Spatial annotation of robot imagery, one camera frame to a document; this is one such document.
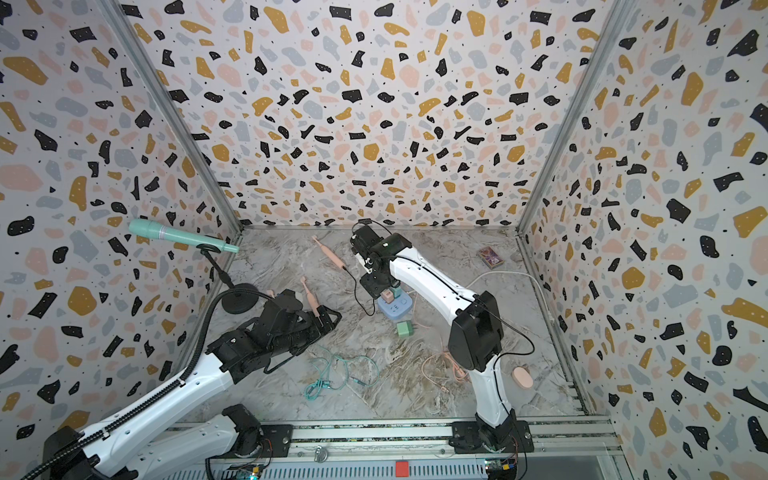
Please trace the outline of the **pink toothbrush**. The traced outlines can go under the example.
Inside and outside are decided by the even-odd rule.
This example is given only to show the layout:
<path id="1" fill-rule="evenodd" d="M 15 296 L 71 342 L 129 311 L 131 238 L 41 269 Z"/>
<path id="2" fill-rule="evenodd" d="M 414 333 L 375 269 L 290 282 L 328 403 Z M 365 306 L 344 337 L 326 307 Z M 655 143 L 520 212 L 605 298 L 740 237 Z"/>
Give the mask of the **pink toothbrush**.
<path id="1" fill-rule="evenodd" d="M 346 271 L 347 266 L 344 263 L 344 261 L 336 255 L 329 247 L 327 247 L 325 244 L 323 244 L 317 236 L 313 236 L 312 240 L 315 242 L 315 244 L 320 248 L 320 250 L 323 252 L 323 254 L 340 270 Z"/>
<path id="2" fill-rule="evenodd" d="M 311 309 L 313 311 L 313 314 L 316 317 L 320 317 L 320 314 L 319 314 L 320 303 L 319 303 L 317 297 L 311 291 L 311 289 L 310 289 L 310 287 L 309 287 L 309 285 L 307 283 L 307 278 L 305 276 L 301 277 L 301 284 L 302 284 L 302 286 L 304 288 L 306 299 L 307 299 L 307 301 L 310 304 L 310 307 L 311 307 Z"/>

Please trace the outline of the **pink plug adapter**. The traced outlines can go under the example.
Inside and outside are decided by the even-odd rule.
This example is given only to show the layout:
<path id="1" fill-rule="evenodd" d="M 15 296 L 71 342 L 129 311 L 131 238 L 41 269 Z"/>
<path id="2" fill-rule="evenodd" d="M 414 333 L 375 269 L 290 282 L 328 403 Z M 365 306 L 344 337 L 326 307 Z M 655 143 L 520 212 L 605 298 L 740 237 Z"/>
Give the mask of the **pink plug adapter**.
<path id="1" fill-rule="evenodd" d="M 383 299 L 383 300 L 384 300 L 384 301 L 385 301 L 387 304 L 389 304 L 389 303 L 392 303 L 392 302 L 394 301 L 394 299 L 395 299 L 395 296 L 394 296 L 394 293 L 392 292 L 392 290 L 391 290 L 391 289 L 385 289 L 385 290 L 384 290 L 384 291 L 381 293 L 381 298 L 382 298 L 382 299 Z"/>

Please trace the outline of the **green plug adapter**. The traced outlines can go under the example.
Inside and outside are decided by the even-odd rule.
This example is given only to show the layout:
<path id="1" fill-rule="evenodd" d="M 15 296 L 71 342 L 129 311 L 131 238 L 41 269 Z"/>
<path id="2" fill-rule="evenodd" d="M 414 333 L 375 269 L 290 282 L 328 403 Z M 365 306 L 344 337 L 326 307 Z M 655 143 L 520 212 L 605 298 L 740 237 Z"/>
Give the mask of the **green plug adapter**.
<path id="1" fill-rule="evenodd" d="M 414 327 L 411 321 L 402 321 L 396 324 L 396 331 L 400 338 L 408 338 L 414 334 Z"/>

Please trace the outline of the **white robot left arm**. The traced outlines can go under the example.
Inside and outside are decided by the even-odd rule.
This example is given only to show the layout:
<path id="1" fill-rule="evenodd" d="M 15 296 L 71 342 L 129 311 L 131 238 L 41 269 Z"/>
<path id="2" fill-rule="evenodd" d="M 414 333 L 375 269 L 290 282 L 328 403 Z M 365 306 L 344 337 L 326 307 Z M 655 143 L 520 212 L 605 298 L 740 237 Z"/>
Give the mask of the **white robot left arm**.
<path id="1" fill-rule="evenodd" d="M 244 406 L 225 408 L 189 434 L 158 436 L 200 404 L 253 372 L 277 371 L 273 358 L 290 361 L 333 332 L 340 312 L 324 305 L 304 309 L 294 291 L 265 295 L 260 315 L 207 342 L 200 337 L 187 367 L 120 412 L 82 430 L 50 435 L 29 479 L 158 478 L 176 465 L 224 455 L 273 458 L 275 443 Z"/>

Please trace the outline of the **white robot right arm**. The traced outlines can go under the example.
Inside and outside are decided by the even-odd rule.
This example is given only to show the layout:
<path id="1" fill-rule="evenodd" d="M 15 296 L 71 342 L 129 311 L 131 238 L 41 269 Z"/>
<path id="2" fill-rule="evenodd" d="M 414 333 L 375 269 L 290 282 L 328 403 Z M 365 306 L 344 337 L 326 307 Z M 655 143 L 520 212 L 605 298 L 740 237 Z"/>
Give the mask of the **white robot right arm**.
<path id="1" fill-rule="evenodd" d="M 351 249 L 365 269 L 358 284 L 374 300 L 401 284 L 411 287 L 449 325 L 448 352 L 469 375 L 476 425 L 455 433 L 451 445 L 461 452 L 483 447 L 492 452 L 531 452 L 530 430 L 518 419 L 500 373 L 504 322 L 496 298 L 452 280 L 402 235 L 380 236 L 374 229 L 377 224 L 364 219 L 352 227 Z"/>

